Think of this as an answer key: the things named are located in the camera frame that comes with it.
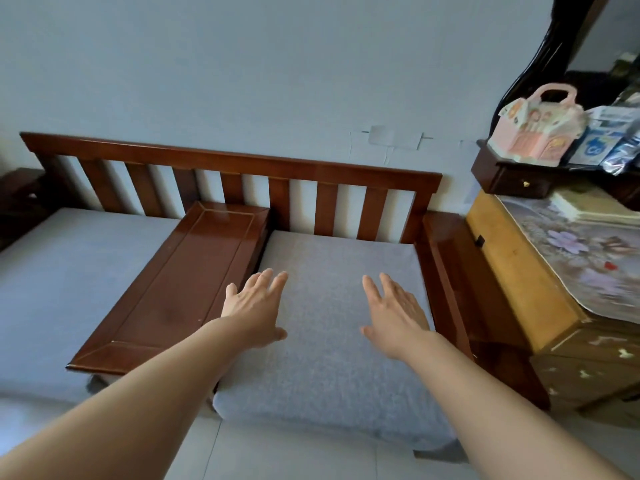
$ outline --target pink handle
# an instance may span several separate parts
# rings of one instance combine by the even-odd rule
[[[543,84],[542,86],[537,88],[536,92],[534,92],[529,97],[529,100],[540,100],[542,97],[542,93],[553,90],[567,92],[567,96],[562,101],[560,101],[560,104],[575,104],[575,97],[578,95],[578,90],[569,84],[557,84],[555,82]]]

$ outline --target tiled floor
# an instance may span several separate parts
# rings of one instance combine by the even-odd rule
[[[0,454],[68,411],[71,404],[0,397]],[[560,423],[629,475],[640,479],[640,431],[578,417]],[[468,464],[416,460],[407,449],[271,426],[196,418],[176,456],[169,480],[338,479],[476,480]]]

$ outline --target wooden backrest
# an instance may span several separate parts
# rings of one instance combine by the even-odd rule
[[[126,213],[105,167],[105,161],[124,162],[142,208],[148,216],[164,216],[149,165],[173,169],[185,212],[201,200],[195,170],[220,172],[226,203],[244,203],[242,174],[269,177],[269,200],[276,229],[289,230],[289,181],[317,182],[314,233],[332,235],[338,185],[366,186],[358,239],[375,241],[389,189],[414,191],[415,197],[404,226],[401,242],[412,243],[420,229],[431,195],[438,190],[442,174],[351,165],[325,161],[247,155],[196,150],[143,143],[41,133],[20,134],[47,172],[47,182],[61,205],[85,207],[83,199],[58,158],[78,158],[102,207],[108,212]]]

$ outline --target stack of paper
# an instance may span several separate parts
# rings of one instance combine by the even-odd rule
[[[551,202],[570,221],[640,226],[640,212],[629,210],[604,190],[587,182],[556,189],[551,194]]]

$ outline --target hand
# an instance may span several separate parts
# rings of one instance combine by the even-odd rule
[[[372,325],[361,327],[360,331],[384,355],[403,360],[409,343],[420,336],[421,331],[429,329],[427,316],[415,297],[404,291],[388,274],[380,273],[380,281],[385,292],[384,298],[380,297],[370,277],[362,277]]]
[[[246,333],[249,348],[266,347],[287,338],[287,332],[276,327],[276,319],[282,290],[289,276],[282,272],[269,286],[272,275],[272,269],[252,274],[240,293],[235,284],[227,286],[221,317],[237,321]]]

